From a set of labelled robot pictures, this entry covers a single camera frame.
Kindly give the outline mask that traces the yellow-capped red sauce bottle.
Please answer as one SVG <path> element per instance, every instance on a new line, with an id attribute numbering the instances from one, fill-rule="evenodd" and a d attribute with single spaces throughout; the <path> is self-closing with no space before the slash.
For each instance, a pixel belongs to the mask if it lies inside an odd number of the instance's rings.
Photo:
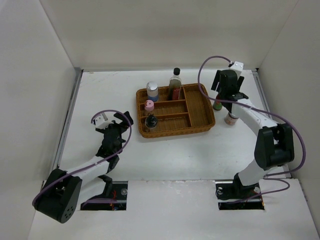
<path id="1" fill-rule="evenodd" d="M 215 99 L 216 99 L 216 100 L 214 101 L 214 103 L 213 103 L 213 105 L 212 105 L 212 108 L 213 108 L 215 111 L 220 111 L 220 110 L 223 108 L 223 105 L 222 105 L 222 103 L 219 101 L 219 99 L 220 99 L 219 94 L 216 95 Z"/>

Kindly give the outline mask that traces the pink-capped spice shaker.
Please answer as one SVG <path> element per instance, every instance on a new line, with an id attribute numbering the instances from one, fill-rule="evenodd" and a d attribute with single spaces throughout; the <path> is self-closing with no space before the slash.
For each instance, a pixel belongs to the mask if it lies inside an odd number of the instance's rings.
<path id="1" fill-rule="evenodd" d="M 155 103 L 152 100 L 146 100 L 144 102 L 144 110 L 147 112 L 152 112 L 155 108 Z"/>

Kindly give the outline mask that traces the black-capped pepper grinder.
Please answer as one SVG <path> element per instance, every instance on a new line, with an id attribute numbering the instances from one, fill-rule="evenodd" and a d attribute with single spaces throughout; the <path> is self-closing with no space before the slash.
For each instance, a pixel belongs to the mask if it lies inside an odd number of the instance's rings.
<path id="1" fill-rule="evenodd" d="M 147 133 L 150 133 L 156 129 L 158 125 L 158 118 L 154 114 L 150 114 L 146 117 L 144 125 L 145 125 L 145 131 Z"/>

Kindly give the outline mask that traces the black-capped shaker blue label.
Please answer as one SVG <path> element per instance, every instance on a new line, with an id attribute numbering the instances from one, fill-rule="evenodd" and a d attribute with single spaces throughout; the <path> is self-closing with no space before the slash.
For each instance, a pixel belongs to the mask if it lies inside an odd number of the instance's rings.
<path id="1" fill-rule="evenodd" d="M 157 102 L 159 100 L 158 84 L 155 81 L 149 81 L 146 84 L 146 92 L 149 100 Z"/>

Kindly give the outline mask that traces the tall black-capped sauce bottle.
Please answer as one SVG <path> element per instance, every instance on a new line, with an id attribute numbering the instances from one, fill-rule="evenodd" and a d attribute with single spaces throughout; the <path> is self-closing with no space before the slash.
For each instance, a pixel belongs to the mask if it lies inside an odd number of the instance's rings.
<path id="1" fill-rule="evenodd" d="M 168 99 L 176 101 L 180 98 L 182 80 L 180 78 L 181 69 L 176 67 L 173 69 L 173 76 L 169 80 Z"/>

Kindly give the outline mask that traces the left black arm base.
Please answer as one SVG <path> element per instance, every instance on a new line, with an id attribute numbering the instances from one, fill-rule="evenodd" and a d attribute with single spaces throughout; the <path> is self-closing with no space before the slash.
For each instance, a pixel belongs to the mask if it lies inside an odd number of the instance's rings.
<path id="1" fill-rule="evenodd" d="M 125 211 L 129 183 L 102 175 L 81 188 L 78 206 L 81 211 Z"/>

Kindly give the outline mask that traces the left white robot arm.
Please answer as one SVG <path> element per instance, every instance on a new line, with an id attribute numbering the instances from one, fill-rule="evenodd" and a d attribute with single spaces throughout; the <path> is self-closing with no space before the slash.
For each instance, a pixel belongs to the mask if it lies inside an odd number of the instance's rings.
<path id="1" fill-rule="evenodd" d="M 95 156 L 70 170 L 54 169 L 32 201 L 36 211 L 64 224 L 74 214 L 88 183 L 101 181 L 95 187 L 95 193 L 100 199 L 105 200 L 112 195 L 112 179 L 107 174 L 119 162 L 119 155 L 129 142 L 122 138 L 122 134 L 132 131 L 134 121 L 128 111 L 112 110 L 113 116 L 120 122 L 108 121 L 106 113 L 107 110 L 100 111 L 90 120 L 95 130 L 103 135 Z"/>

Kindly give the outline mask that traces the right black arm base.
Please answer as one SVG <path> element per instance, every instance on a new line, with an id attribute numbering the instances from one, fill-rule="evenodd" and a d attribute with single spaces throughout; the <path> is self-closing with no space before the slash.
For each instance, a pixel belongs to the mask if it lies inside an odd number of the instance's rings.
<path id="1" fill-rule="evenodd" d="M 264 210 L 259 183 L 242 186 L 238 182 L 216 181 L 215 195 L 219 210 Z"/>

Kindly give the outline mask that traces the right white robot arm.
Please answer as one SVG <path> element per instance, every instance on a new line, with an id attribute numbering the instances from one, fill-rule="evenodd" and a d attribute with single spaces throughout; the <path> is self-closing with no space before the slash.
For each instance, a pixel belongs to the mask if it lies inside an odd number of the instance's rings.
<path id="1" fill-rule="evenodd" d="M 253 161 L 232 181 L 231 190 L 238 198 L 245 197 L 272 169 L 295 157 L 292 127 L 255 111 L 249 97 L 240 92 L 243 80 L 244 77 L 238 77 L 234 70 L 218 70 L 211 87 L 218 92 L 217 99 L 222 100 L 222 106 L 228 110 L 228 119 L 241 119 L 256 135 Z"/>

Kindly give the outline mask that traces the short red-labelled jar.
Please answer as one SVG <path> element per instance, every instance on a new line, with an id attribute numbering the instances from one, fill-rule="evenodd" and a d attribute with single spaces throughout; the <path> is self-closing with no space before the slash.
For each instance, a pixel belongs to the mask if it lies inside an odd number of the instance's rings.
<path id="1" fill-rule="evenodd" d="M 224 121 L 226 124 L 233 126 L 236 124 L 236 122 L 238 121 L 238 117 L 235 116 L 234 114 L 232 114 L 231 112 L 228 112 L 227 115 L 224 118 Z"/>

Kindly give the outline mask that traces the brown wicker divided basket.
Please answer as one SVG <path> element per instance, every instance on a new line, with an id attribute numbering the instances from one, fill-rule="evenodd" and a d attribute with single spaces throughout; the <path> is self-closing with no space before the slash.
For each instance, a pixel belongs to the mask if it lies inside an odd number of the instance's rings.
<path id="1" fill-rule="evenodd" d="M 168 86 L 159 87 L 159 100 L 154 103 L 153 110 L 158 123 L 152 130 L 147 130 L 145 125 L 147 90 L 139 89 L 136 92 L 136 111 L 138 130 L 142 137 L 151 139 L 209 131 L 216 124 L 215 115 L 211 101 L 203 95 L 207 93 L 206 88 L 203 84 L 200 87 L 197 83 L 182 85 L 178 100 L 168 100 Z"/>

